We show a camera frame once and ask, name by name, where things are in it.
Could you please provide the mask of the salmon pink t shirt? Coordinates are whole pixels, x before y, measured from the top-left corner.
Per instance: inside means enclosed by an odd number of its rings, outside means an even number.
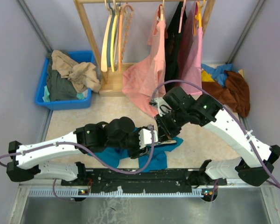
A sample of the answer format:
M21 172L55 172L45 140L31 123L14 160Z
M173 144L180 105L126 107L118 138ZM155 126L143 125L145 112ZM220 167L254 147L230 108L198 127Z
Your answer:
M155 13L147 44L151 46L150 54L142 61L123 72L122 92L139 109L150 117L158 114L158 110L149 102L156 87L165 78L165 20Z

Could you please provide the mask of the cream plastic hanger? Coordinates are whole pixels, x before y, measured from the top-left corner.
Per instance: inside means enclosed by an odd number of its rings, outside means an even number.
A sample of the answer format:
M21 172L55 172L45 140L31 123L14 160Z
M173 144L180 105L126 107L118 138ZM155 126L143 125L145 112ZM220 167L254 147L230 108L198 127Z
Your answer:
M154 145L155 146L159 146L159 145L172 145L172 144L176 144L176 143L177 143L176 140L167 140L167 141L158 141Z

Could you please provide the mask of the brown t shirt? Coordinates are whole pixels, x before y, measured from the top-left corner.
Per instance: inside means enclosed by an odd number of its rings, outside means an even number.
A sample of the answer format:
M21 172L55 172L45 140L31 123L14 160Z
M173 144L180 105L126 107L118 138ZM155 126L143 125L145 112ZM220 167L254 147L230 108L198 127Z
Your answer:
M237 72L226 70L225 87L218 82L202 82L202 89L233 112L246 118L250 112L250 90L245 79Z

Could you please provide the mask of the yellow cloth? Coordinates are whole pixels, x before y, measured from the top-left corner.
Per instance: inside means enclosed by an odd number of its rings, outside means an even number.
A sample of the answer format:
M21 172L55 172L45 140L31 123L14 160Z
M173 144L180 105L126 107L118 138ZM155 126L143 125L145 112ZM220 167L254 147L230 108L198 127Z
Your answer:
M244 77L243 70L239 70L238 73ZM202 82L215 82L214 79L212 79L211 74L207 73L205 70L201 71L201 77L202 77Z

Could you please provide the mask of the orange plastic hanger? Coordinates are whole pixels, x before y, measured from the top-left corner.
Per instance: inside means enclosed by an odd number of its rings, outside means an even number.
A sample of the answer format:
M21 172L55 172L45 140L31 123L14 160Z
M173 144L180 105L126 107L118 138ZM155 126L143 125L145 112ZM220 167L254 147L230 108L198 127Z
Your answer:
M122 49L122 43L123 43L123 37L124 37L124 17L126 13L130 13L130 12L134 12L133 7L126 3L122 6L121 11L120 11L120 15L119 15L119 41L118 41L118 71L121 72L122 71L122 63L123 60L121 61L121 56L120 56L120 51Z

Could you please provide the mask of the wooden clothes rack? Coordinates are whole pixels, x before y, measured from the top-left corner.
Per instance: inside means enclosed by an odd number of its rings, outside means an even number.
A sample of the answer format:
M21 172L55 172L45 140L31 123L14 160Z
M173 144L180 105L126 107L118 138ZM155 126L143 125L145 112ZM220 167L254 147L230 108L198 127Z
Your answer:
M202 4L202 9L204 10L202 16L202 28L203 31L206 31L207 25L210 20L210 16L215 5L215 0L207 0ZM101 53L99 52L96 39L94 37L90 21L88 19L84 4L95 4L95 3L104 3L108 4L106 0L74 0L78 15L80 17L81 23L85 30L88 42L91 46L91 50L95 56L95 60L98 65L101 65ZM106 72L102 72L102 87L99 91L99 94L102 97L121 97L122 93L122 72L115 71L112 72L111 69L108 69Z

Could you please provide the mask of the blue plastic bin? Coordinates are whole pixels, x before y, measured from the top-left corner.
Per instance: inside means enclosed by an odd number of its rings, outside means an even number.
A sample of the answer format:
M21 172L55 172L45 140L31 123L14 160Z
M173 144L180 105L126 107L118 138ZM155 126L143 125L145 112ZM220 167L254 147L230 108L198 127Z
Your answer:
M69 56L78 63L90 62L96 64L94 54L91 50L82 51L70 51ZM49 64L49 59L45 58L40 81L35 94L35 103L39 106L44 106L50 110L73 110L73 109L85 109L91 106L91 89L87 89L87 96L84 99L77 100L64 100L64 101L50 101L44 102L44 90L46 86L47 79L47 67Z

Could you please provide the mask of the black t shirt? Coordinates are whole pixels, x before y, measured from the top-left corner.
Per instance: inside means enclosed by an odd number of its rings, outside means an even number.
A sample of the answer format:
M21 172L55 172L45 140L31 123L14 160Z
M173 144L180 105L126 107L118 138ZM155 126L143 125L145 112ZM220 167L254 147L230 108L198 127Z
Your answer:
M181 14L182 2L179 2L173 18L167 28L168 37L165 39L165 81L177 79L179 77L179 66L177 62L178 52L181 44L181 38L183 34L183 27L186 22L187 16L184 11L182 20L182 31L179 34L179 20Z

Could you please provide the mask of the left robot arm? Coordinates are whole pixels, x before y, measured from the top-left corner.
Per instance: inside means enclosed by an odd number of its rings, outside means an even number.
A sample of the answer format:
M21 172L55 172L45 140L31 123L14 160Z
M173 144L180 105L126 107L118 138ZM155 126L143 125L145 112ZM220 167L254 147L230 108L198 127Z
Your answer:
M84 164L65 165L53 160L78 154L96 157L107 148L127 150L129 157L133 157L147 153L151 144L157 141L153 126L135 128L128 117L114 119L110 123L87 124L67 135L37 144L10 142L8 152L12 161L7 164L6 172L13 182L41 178L82 185L88 179Z

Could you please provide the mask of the pink hanger with shirt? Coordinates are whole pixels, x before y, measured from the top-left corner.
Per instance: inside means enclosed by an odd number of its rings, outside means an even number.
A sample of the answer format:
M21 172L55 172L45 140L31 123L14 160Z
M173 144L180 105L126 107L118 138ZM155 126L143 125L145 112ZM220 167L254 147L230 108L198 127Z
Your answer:
M180 14L180 20L179 20L179 29L178 29L179 34L182 31L182 20L183 20L183 15L184 15L185 8L186 8L186 0L183 0L182 8L181 8L181 14Z

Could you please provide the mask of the beige hanger with shirt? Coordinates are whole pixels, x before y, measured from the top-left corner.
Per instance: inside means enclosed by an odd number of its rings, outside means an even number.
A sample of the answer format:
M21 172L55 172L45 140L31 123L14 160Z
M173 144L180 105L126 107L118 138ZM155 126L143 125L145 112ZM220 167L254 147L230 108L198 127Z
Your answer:
M158 17L157 21L163 21L165 19L165 7L164 7L165 0L162 0L162 3L158 6Z

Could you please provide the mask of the teal blue t shirt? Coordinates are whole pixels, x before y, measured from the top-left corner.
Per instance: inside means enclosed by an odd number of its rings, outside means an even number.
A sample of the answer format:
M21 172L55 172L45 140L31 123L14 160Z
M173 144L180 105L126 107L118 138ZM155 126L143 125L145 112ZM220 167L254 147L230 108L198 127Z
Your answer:
M171 152L175 148L179 147L183 143L183 139L179 137L174 137L174 140L177 141L176 144L172 145L160 145L154 146L154 153L152 159L148 166L143 170L143 172L149 172L152 170L161 170L168 167L167 156L165 152ZM116 148L107 147L101 153L94 153L101 161L107 165L117 168L120 160L128 158L128 151Z

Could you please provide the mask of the beige t shirt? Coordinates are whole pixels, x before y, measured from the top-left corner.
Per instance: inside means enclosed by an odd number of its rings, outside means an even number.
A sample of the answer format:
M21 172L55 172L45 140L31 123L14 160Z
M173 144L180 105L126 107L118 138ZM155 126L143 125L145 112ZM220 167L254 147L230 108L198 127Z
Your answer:
M93 63L78 63L59 50L54 50L51 57L52 70L57 70L61 78L70 81L77 93L82 93L88 88L99 92L101 82L97 77L96 66Z

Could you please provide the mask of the light blue cloth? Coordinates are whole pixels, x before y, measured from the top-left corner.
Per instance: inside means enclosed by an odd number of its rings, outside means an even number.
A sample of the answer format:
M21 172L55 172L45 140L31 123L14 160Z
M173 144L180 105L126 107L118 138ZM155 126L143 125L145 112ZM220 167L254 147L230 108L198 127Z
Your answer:
M225 71L232 71L233 64L232 63L223 64L217 66L216 68L210 67L206 64L201 64L201 68L206 73L208 73L214 81L218 82L222 87L225 87L225 81L228 77Z

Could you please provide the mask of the mint green cloth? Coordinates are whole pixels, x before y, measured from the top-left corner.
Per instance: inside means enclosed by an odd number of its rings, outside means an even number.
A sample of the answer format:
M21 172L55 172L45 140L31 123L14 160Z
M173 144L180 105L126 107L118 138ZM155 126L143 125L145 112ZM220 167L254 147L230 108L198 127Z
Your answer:
M82 100L88 96L88 91L85 90L82 93L77 93L75 96L73 93L61 90L49 91L48 87L44 87L44 95L42 97L44 102L53 101L66 101L66 100Z

